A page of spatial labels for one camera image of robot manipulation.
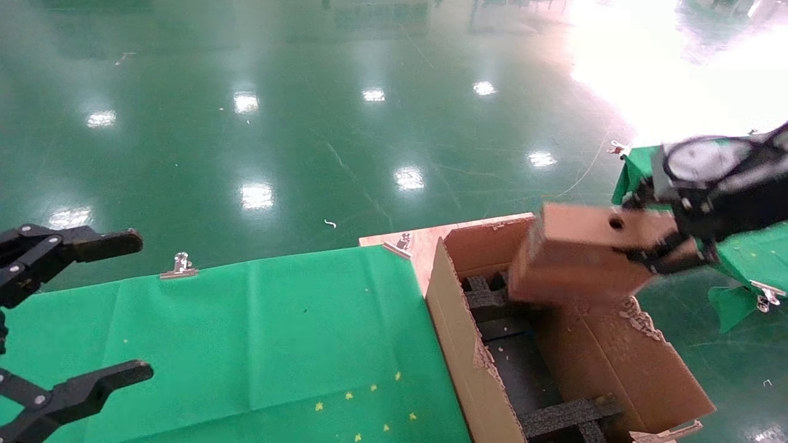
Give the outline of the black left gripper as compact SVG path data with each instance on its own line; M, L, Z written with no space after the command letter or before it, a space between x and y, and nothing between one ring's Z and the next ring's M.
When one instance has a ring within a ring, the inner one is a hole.
M16 308L72 263L93 263L135 254L143 238L135 229L97 233L87 225L48 229L22 225L1 235L1 306ZM6 354L6 315L0 312L0 355ZM2 397L22 411L2 425L3 442L44 442L60 427L99 414L119 389L150 380L154 368L129 360L79 375L46 390L21 376L1 370Z

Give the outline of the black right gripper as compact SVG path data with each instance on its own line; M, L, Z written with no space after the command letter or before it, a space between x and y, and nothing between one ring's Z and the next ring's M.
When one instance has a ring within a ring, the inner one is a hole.
M673 210L692 237L664 237L625 256L652 274L715 266L713 243L786 220L786 177L786 124L753 137L688 138L673 147L673 188L642 178L622 209Z

